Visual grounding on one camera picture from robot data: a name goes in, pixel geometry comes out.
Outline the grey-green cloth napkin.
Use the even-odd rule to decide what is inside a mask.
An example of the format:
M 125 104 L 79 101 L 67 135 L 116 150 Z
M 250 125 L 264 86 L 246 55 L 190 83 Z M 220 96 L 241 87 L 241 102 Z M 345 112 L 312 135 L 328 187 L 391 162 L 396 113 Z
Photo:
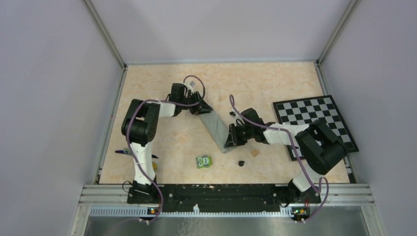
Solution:
M 211 138 L 217 145 L 221 153 L 229 153 L 236 147 L 226 147 L 226 141 L 229 135 L 229 127 L 221 119 L 216 111 L 211 111 L 206 114 L 198 115 L 198 118 L 210 134 Z

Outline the blue pen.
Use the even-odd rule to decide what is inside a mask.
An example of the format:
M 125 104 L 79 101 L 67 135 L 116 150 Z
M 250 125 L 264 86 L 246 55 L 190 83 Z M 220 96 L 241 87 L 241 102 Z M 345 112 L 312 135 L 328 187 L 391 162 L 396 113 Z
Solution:
M 132 155 L 131 151 L 128 148 L 115 150 L 115 153 L 125 154 L 125 155 Z M 151 155 L 151 157 L 154 158 L 154 159 L 158 159 L 158 157 L 156 155 L 153 155 L 153 154 Z

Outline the red yellow ball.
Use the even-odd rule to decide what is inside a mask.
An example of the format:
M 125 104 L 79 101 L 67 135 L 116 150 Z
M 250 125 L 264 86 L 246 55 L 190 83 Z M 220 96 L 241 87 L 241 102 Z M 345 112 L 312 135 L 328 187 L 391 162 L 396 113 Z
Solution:
M 152 167 L 153 167 L 153 169 L 156 171 L 157 169 L 158 169 L 158 165 L 156 164 L 156 163 L 152 163 Z

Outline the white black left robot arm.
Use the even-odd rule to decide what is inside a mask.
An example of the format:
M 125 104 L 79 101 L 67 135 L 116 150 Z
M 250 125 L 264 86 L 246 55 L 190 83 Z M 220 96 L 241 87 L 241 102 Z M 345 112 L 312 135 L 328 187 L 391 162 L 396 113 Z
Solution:
M 193 115 L 207 114 L 213 111 L 204 101 L 204 96 L 194 90 L 195 83 L 174 83 L 167 99 L 143 101 L 133 99 L 121 125 L 129 150 L 135 163 L 135 176 L 132 189 L 139 193 L 145 203 L 157 199 L 156 173 L 152 165 L 152 141 L 156 135 L 160 118 L 176 117 L 183 110 Z

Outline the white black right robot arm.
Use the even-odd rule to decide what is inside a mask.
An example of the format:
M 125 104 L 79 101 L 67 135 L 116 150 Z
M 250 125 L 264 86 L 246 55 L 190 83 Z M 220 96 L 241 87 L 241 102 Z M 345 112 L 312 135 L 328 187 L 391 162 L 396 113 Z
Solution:
M 288 184 L 289 198 L 295 203 L 306 199 L 308 190 L 319 190 L 314 184 L 319 183 L 348 153 L 342 139 L 323 119 L 302 125 L 264 123 L 252 108 L 242 113 L 231 111 L 230 116 L 235 121 L 229 125 L 227 148 L 243 146 L 253 139 L 258 143 L 286 145 L 301 151 L 306 164 L 299 162 L 301 172 Z

